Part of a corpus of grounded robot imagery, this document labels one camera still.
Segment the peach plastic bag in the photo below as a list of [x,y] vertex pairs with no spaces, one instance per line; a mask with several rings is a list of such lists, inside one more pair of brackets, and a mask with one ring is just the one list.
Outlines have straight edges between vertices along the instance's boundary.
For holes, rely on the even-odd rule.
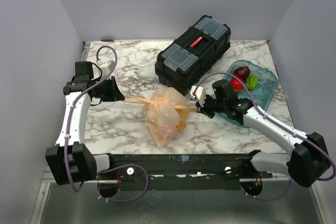
[[126,95],[125,102],[143,104],[145,127],[157,146],[172,141],[181,131],[190,113],[197,108],[188,104],[185,96],[174,88],[155,92],[150,99]]

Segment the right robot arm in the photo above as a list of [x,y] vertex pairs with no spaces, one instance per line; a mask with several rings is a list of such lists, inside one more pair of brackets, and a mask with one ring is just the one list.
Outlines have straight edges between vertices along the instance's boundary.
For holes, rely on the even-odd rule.
[[242,173],[249,178],[259,172],[278,173],[290,176],[302,187],[310,187],[332,166],[322,135],[308,134],[288,126],[267,114],[253,99],[238,98],[227,80],[212,84],[216,97],[201,86],[192,86],[190,96],[196,101],[197,111],[213,118],[224,113],[228,118],[246,125],[280,146],[284,153],[257,151],[250,160],[241,165]]

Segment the red fake apple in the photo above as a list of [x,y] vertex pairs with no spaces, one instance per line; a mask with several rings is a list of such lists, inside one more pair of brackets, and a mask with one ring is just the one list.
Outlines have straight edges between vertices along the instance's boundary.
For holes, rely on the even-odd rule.
[[241,77],[231,78],[230,84],[235,92],[239,92],[244,88],[244,80]]

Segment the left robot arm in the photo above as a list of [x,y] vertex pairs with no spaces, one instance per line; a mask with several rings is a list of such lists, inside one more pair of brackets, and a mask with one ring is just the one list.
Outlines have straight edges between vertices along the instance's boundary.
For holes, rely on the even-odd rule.
[[85,146],[87,113],[94,98],[101,102],[125,100],[112,75],[116,64],[107,70],[99,66],[101,76],[94,78],[93,63],[75,63],[75,75],[63,88],[66,99],[65,116],[55,146],[46,149],[45,158],[58,185],[94,180],[98,174],[104,179],[116,175],[116,166],[109,154],[92,154]]

